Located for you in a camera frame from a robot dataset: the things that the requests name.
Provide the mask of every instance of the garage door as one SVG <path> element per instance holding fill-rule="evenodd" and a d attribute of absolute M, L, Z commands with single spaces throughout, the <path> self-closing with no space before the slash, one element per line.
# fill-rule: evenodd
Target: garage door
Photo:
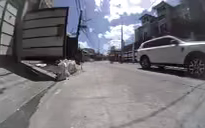
<path fill-rule="evenodd" d="M 24 18 L 22 58 L 64 57 L 68 8 L 29 12 Z"/>

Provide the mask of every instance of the blue sky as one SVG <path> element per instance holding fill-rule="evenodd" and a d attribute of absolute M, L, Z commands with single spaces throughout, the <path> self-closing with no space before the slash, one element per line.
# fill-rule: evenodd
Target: blue sky
<path fill-rule="evenodd" d="M 83 19 L 88 28 L 81 32 L 81 47 L 90 47 L 106 53 L 111 46 L 120 48 L 120 29 L 123 21 L 126 44 L 134 42 L 134 29 L 141 25 L 139 17 L 151 13 L 152 6 L 163 0 L 80 0 Z M 164 0 L 175 6 L 179 0 Z M 75 0 L 54 0 L 55 7 L 69 7 L 68 32 L 76 32 L 78 12 Z"/>

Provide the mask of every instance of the car wheel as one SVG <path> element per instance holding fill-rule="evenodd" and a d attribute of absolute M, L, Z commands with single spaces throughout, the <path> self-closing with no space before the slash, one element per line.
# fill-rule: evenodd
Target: car wheel
<path fill-rule="evenodd" d="M 203 77 L 205 75 L 205 59 L 191 57 L 186 62 L 188 74 L 192 77 Z"/>
<path fill-rule="evenodd" d="M 140 64 L 142 66 L 142 69 L 149 69 L 151 66 L 151 63 L 148 57 L 143 57 L 140 61 Z"/>

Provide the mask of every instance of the asphalt road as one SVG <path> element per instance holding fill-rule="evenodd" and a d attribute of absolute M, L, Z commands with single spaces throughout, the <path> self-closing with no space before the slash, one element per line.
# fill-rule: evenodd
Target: asphalt road
<path fill-rule="evenodd" d="M 205 80 L 136 64 L 83 69 L 48 91 L 29 128 L 205 128 Z"/>

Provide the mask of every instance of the white suv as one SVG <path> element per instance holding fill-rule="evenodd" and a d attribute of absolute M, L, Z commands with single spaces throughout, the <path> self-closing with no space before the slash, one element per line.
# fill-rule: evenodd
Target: white suv
<path fill-rule="evenodd" d="M 151 65 L 185 67 L 195 77 L 205 75 L 205 41 L 182 41 L 164 36 L 144 42 L 137 59 L 143 69 Z"/>

